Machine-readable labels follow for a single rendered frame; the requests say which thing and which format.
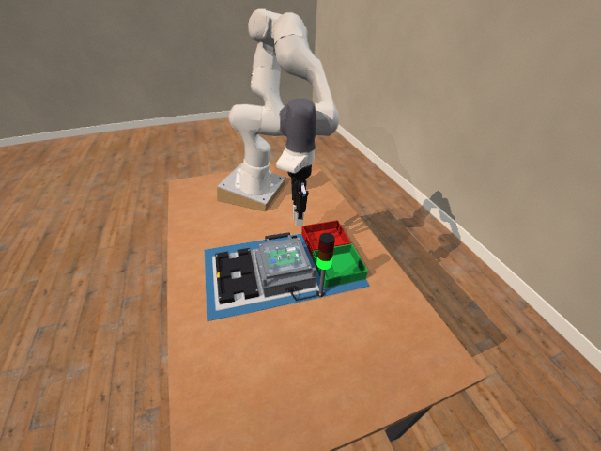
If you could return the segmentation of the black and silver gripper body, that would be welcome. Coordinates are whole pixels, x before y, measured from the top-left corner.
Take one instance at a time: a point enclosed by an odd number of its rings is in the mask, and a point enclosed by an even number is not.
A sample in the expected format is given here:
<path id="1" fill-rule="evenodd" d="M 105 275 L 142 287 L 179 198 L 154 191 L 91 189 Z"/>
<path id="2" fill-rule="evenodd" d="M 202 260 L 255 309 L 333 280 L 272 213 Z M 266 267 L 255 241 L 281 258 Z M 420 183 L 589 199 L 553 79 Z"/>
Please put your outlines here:
<path id="1" fill-rule="evenodd" d="M 303 167 L 300 171 L 298 171 L 295 174 L 287 172 L 287 174 L 291 178 L 295 179 L 295 181 L 297 182 L 297 191 L 298 192 L 301 191 L 301 184 L 302 183 L 304 183 L 304 187 L 306 186 L 305 180 L 311 176 L 311 173 L 312 173 L 312 165 Z"/>

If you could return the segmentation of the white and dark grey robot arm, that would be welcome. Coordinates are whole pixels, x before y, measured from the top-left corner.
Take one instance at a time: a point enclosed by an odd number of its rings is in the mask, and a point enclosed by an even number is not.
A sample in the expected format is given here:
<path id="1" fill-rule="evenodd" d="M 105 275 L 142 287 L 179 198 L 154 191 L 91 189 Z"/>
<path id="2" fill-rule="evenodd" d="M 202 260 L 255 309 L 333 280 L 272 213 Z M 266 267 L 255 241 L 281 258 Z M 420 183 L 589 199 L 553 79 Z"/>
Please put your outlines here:
<path id="1" fill-rule="evenodd" d="M 251 38 L 259 42 L 251 89 L 265 106 L 234 105 L 229 122 L 245 146 L 245 159 L 238 168 L 235 188 L 245 194 L 262 195 L 274 185 L 269 171 L 270 145 L 258 134 L 286 136 L 285 150 L 276 167 L 295 174 L 313 164 L 316 135 L 333 134 L 339 125 L 339 115 L 322 64 L 309 49 L 307 29 L 297 14 L 257 9 L 249 19 L 248 28 Z M 318 103 L 294 99 L 284 107 L 279 94 L 281 68 L 311 83 Z"/>

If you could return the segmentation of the green bin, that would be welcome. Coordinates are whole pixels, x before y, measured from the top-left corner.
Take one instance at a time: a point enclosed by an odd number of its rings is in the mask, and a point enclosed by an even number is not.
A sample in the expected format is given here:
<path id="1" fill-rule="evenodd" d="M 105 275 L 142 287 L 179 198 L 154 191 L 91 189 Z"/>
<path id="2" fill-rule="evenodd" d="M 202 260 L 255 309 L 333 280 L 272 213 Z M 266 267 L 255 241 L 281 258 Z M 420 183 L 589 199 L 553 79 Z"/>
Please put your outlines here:
<path id="1" fill-rule="evenodd" d="M 313 251 L 313 261 L 319 276 L 321 269 L 317 266 L 318 250 Z M 331 267 L 326 270 L 324 288 L 339 286 L 366 279 L 368 270 L 351 244 L 335 246 Z"/>

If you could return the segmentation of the red open-top bin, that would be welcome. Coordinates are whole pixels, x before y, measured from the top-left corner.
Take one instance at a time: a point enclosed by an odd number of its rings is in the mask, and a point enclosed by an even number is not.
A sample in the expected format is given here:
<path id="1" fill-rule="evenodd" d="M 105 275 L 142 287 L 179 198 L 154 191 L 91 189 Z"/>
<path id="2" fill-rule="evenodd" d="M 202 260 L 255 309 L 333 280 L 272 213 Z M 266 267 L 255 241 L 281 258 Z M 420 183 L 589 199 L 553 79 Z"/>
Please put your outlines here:
<path id="1" fill-rule="evenodd" d="M 337 221 L 330 221 L 319 224 L 303 225 L 301 235 L 307 245 L 311 257 L 313 251 L 318 250 L 319 236 L 323 233 L 331 233 L 335 237 L 335 246 L 351 244 L 346 232 Z"/>

